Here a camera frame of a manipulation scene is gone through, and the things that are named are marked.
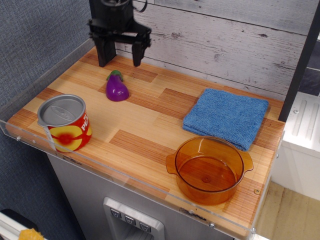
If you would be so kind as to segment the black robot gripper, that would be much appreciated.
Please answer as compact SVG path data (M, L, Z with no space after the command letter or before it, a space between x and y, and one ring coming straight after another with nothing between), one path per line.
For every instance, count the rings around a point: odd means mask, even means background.
M93 38L99 60L110 60L109 40L132 44L135 67L141 65L145 49L151 46L152 30L134 19L136 7L132 0L90 0L89 35Z

